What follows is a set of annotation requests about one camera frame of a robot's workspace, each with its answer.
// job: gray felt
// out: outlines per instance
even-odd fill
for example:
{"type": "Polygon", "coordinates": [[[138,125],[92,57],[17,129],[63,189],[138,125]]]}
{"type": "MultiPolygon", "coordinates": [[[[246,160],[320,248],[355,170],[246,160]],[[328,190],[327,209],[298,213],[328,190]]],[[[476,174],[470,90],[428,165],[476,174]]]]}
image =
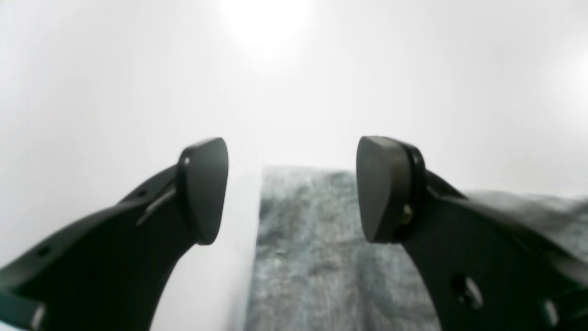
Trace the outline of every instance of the gray felt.
{"type": "MultiPolygon", "coordinates": [[[[466,195],[588,257],[588,200],[489,191],[466,195]]],[[[365,241],[353,173],[272,168],[264,176],[245,330],[440,326],[402,247],[365,241]]]]}

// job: screw hole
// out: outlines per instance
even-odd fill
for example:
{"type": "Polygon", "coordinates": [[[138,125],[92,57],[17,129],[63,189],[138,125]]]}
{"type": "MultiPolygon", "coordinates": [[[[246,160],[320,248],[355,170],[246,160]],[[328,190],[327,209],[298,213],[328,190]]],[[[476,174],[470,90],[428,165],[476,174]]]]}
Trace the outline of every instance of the screw hole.
{"type": "Polygon", "coordinates": [[[471,277],[461,274],[455,275],[451,279],[451,287],[457,301],[468,309],[479,311],[484,306],[482,291],[471,277]]]}
{"type": "Polygon", "coordinates": [[[51,251],[51,248],[49,248],[49,246],[45,246],[45,247],[41,248],[41,249],[40,249],[40,250],[37,252],[37,255],[38,255],[39,257],[44,257],[44,256],[46,256],[47,254],[49,254],[49,252],[50,252],[50,251],[51,251]]]}
{"type": "Polygon", "coordinates": [[[546,251],[547,253],[550,253],[550,254],[557,253],[557,247],[555,247],[551,243],[541,243],[540,245],[541,245],[541,248],[543,248],[543,250],[546,251]]]}

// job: white wall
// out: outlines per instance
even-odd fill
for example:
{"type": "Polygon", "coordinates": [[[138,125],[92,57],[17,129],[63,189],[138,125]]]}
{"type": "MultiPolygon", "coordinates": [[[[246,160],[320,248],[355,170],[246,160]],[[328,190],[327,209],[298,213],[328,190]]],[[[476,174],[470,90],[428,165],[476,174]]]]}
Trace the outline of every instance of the white wall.
{"type": "Polygon", "coordinates": [[[352,169],[378,134],[458,188],[586,194],[587,4],[0,0],[0,264],[211,136],[220,235],[153,330],[238,324],[264,164],[352,169]]]}

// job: hole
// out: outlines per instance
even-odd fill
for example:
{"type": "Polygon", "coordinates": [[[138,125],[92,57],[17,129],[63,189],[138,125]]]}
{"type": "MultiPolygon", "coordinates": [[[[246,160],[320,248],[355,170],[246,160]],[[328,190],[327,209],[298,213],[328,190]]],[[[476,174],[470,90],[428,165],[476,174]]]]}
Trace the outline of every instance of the hole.
{"type": "Polygon", "coordinates": [[[471,277],[460,274],[455,275],[451,279],[451,287],[457,301],[468,309],[479,311],[484,306],[482,291],[471,277]]]}
{"type": "Polygon", "coordinates": [[[402,212],[402,216],[400,217],[400,223],[409,224],[411,219],[412,219],[412,208],[410,208],[409,205],[405,204],[404,210],[402,212]]]}
{"type": "Polygon", "coordinates": [[[549,255],[557,255],[558,254],[557,246],[555,246],[552,243],[542,242],[541,248],[543,248],[543,250],[549,255]]]}
{"type": "Polygon", "coordinates": [[[50,251],[51,249],[49,248],[49,246],[45,246],[37,252],[37,255],[39,257],[44,257],[45,255],[49,254],[50,251]]]}

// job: gray cloth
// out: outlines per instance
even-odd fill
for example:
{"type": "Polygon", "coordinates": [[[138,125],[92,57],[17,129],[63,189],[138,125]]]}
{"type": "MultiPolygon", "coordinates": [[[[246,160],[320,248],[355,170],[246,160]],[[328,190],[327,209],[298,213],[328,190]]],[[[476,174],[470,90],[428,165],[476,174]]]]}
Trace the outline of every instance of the gray cloth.
{"type": "MultiPolygon", "coordinates": [[[[588,257],[588,203],[469,192],[588,257]]],[[[400,245],[367,244],[355,176],[273,168],[260,205],[247,331],[440,330],[432,302],[400,245]]]]}

